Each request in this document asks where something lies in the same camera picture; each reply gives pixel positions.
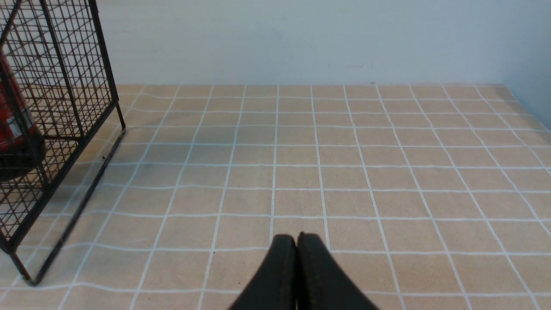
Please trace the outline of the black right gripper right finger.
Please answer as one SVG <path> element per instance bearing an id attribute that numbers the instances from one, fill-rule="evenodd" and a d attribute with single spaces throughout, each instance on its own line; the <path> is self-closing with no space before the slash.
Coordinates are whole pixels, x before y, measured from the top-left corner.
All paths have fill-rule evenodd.
<path id="1" fill-rule="evenodd" d="M 298 310 L 377 310 L 333 259 L 322 239 L 299 234 Z"/>

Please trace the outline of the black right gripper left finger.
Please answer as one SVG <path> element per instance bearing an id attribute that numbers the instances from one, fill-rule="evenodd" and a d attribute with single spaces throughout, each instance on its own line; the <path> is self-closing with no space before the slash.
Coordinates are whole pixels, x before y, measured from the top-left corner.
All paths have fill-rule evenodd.
<path id="1" fill-rule="evenodd" d="M 292 236 L 277 234 L 262 264 L 229 307 L 231 310 L 294 310 L 297 248 Z"/>

